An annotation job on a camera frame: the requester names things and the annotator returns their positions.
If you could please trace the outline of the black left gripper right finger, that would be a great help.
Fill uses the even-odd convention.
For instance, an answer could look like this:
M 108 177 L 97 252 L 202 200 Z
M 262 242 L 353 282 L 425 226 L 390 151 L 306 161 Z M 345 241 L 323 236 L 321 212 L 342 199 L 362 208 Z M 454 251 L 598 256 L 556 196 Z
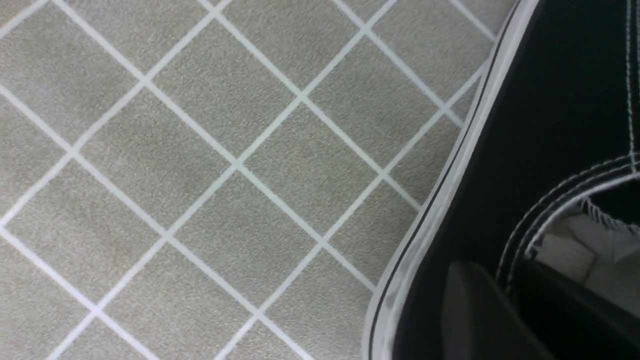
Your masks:
M 638 317 L 554 269 L 526 260 L 515 276 L 525 323 L 558 360 L 637 360 Z

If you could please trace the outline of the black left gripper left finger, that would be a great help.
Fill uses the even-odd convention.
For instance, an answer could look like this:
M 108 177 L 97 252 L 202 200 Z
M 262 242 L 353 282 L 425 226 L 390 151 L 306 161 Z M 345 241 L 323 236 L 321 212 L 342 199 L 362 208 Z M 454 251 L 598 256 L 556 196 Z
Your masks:
M 439 328 L 444 360 L 553 358 L 489 272 L 475 262 L 450 265 Z

